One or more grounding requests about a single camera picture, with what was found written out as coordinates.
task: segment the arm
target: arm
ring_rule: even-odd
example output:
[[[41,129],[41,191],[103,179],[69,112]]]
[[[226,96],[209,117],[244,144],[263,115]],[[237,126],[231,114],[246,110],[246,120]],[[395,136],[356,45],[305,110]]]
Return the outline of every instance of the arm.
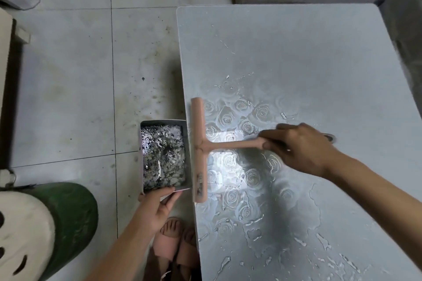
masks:
[[[154,234],[166,219],[182,192],[163,188],[140,196],[142,203],[122,235],[85,281],[132,281]],[[160,198],[169,195],[160,202]]]
[[[298,171],[330,180],[353,198],[422,270],[422,203],[360,161],[341,153],[307,124],[264,130],[265,149]]]

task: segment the pink squeegee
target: pink squeegee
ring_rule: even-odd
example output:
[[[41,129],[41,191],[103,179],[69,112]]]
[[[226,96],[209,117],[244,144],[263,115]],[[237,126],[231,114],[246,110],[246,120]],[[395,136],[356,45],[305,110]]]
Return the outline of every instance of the pink squeegee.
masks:
[[[200,97],[196,97],[191,100],[191,104],[193,120],[193,145],[195,148],[193,189],[195,193],[195,202],[202,203],[205,202],[208,198],[207,160],[211,151],[215,149],[239,148],[258,148],[264,150],[262,145],[267,141],[267,139],[258,137],[253,140],[211,142],[207,139],[205,134],[203,100]]]

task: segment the slipper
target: slipper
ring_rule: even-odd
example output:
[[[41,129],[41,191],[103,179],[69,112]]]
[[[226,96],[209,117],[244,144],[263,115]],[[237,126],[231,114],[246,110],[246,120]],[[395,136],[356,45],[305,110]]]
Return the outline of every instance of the slipper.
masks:
[[[180,223],[180,225],[182,225],[182,222],[176,217],[168,218],[166,222],[170,220],[176,220]],[[177,252],[177,247],[179,245],[180,237],[181,236],[178,236],[176,238],[168,237],[160,233],[160,231],[158,231],[155,234],[154,242],[152,243],[154,254],[157,257],[162,257],[162,258],[168,259],[169,261],[173,261],[174,255]]]
[[[183,231],[176,263],[177,265],[184,265],[185,267],[196,269],[200,266],[198,250],[196,246],[193,246],[185,240],[187,232],[191,230],[195,232],[195,228],[193,227],[189,227]]]

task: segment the foot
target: foot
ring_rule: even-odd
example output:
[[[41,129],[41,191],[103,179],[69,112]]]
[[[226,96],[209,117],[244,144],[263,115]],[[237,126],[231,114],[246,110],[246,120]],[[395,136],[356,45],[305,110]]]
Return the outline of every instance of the foot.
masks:
[[[195,229],[188,230],[188,232],[186,232],[186,234],[184,235],[184,239],[191,246],[196,247]],[[185,265],[180,265],[179,269],[180,269],[180,273],[182,274],[183,279],[185,281],[189,281],[192,269]]]
[[[168,220],[161,228],[160,233],[170,238],[178,238],[182,234],[182,225],[176,219]],[[160,267],[160,275],[166,273],[170,264],[169,259],[158,257],[158,265]]]

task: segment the hand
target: hand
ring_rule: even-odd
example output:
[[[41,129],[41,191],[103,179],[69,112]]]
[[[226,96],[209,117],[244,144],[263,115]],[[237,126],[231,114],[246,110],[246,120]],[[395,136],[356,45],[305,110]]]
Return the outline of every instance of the hand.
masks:
[[[165,224],[174,203],[182,194],[182,191],[174,192],[174,190],[174,187],[161,188],[140,195],[138,200],[141,203],[130,224],[152,237]],[[160,198],[165,195],[169,196],[160,202]]]
[[[264,149],[277,153],[283,162],[300,172],[327,178],[331,168],[344,155],[326,137],[310,125],[278,124],[276,130],[263,130],[260,137],[269,139]]]

